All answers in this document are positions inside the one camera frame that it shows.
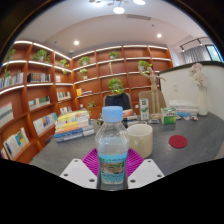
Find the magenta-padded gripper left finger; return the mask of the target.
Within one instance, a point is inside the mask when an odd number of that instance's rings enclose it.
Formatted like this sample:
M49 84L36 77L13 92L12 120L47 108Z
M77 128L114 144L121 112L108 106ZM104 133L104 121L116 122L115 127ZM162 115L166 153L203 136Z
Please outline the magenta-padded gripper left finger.
M99 174L97 150L92 149L82 159L74 158L60 177L78 186L96 189Z

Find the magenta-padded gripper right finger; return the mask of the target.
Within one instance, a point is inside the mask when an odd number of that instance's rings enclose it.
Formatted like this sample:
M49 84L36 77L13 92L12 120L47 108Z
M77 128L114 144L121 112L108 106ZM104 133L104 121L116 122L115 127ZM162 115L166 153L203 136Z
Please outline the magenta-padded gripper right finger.
M144 159L133 149L128 150L126 177L129 189L140 188L164 177L152 159Z

